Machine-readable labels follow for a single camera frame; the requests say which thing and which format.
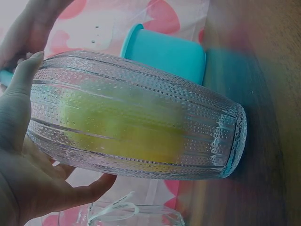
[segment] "teal lid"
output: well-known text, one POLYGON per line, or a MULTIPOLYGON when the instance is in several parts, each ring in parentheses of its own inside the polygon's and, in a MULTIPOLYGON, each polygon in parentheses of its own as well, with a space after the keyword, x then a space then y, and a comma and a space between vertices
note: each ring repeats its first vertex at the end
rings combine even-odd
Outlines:
POLYGON ((145 30, 137 24, 129 31, 120 57, 134 60, 202 84, 206 55, 201 45, 145 30))

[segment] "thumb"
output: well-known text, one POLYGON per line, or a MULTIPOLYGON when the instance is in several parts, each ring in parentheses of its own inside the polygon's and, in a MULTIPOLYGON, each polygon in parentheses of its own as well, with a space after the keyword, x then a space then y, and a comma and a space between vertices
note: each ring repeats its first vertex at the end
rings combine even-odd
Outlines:
POLYGON ((30 96, 32 80, 44 58, 44 52, 37 52, 18 65, 6 93, 22 93, 30 96))

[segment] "wooden table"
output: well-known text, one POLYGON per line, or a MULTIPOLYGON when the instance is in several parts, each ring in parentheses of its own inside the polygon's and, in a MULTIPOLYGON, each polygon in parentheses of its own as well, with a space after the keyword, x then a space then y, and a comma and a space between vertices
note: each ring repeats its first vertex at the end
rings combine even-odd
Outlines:
POLYGON ((240 103, 246 148, 228 178, 183 181, 189 226, 301 225, 301 3, 211 0, 204 85, 240 103))

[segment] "yellow object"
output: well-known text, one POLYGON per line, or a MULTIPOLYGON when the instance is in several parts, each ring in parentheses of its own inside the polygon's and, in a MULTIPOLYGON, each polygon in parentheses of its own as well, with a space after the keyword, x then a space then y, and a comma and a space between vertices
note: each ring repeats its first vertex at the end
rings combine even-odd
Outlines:
POLYGON ((66 92, 62 123, 74 131, 66 132, 67 137, 84 150, 174 163, 183 151, 181 107, 159 97, 146 98, 144 92, 66 92))

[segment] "clear glass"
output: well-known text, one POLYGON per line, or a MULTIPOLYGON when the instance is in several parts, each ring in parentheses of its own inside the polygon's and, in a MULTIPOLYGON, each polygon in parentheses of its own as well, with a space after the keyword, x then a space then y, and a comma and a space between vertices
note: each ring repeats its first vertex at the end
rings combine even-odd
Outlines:
POLYGON ((185 226, 181 214, 165 206, 136 205, 139 213, 122 220, 112 220, 115 217, 132 215, 133 209, 115 210, 107 215, 112 221, 101 221, 95 218, 88 221, 89 216, 102 211, 110 203, 95 202, 59 214, 59 226, 185 226))
POLYGON ((224 178, 246 140, 241 105, 166 72, 72 51, 47 59, 32 85, 28 135, 54 159, 157 179, 224 178))

